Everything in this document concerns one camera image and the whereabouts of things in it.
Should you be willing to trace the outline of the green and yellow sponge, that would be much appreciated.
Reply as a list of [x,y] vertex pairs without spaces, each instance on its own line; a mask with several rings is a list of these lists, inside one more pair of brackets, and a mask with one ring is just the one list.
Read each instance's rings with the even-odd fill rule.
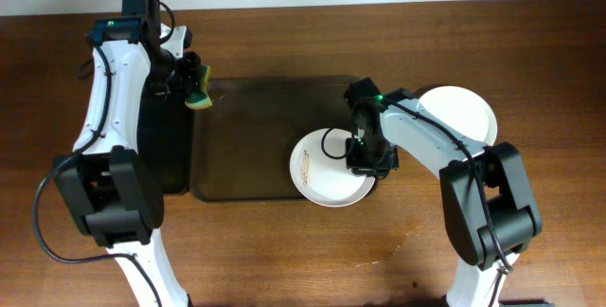
[[208,94],[208,83],[211,67],[202,64],[196,69],[194,82],[185,100],[185,105],[191,110],[204,110],[212,106],[212,100]]

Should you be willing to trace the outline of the white plate bottom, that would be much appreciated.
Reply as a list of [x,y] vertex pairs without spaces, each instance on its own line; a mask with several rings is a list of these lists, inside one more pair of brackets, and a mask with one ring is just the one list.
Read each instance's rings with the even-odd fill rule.
[[323,139],[328,128],[303,136],[294,146],[290,161],[290,176],[295,188],[308,200],[328,208],[343,208],[365,198],[375,186],[375,178],[356,175],[346,166],[345,159],[327,157],[346,152],[350,133],[333,129]]

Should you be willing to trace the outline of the pale grey plate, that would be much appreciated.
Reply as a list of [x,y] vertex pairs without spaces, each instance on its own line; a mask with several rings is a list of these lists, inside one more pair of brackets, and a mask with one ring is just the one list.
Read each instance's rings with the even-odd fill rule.
[[498,123],[489,104],[472,90],[459,86],[439,86],[424,93],[420,103],[432,115],[459,133],[493,145]]

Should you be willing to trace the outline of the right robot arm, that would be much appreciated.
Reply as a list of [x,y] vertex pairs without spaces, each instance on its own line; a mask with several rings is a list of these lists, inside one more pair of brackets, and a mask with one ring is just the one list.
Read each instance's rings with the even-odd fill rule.
[[411,154],[439,181],[445,228],[458,264],[447,306],[496,306],[512,265],[543,229],[523,158],[507,142],[473,140],[427,111],[403,88],[372,79],[344,94],[353,130],[345,160],[354,174],[384,179]]

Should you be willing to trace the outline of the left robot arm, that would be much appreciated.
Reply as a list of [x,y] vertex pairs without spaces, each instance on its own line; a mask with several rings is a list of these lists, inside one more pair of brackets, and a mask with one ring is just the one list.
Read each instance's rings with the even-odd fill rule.
[[193,114],[212,104],[210,69],[188,27],[163,24],[160,0],[122,0],[95,22],[93,85],[72,153],[54,182],[77,227],[114,260],[142,306],[188,306],[164,247],[164,198],[187,191]]

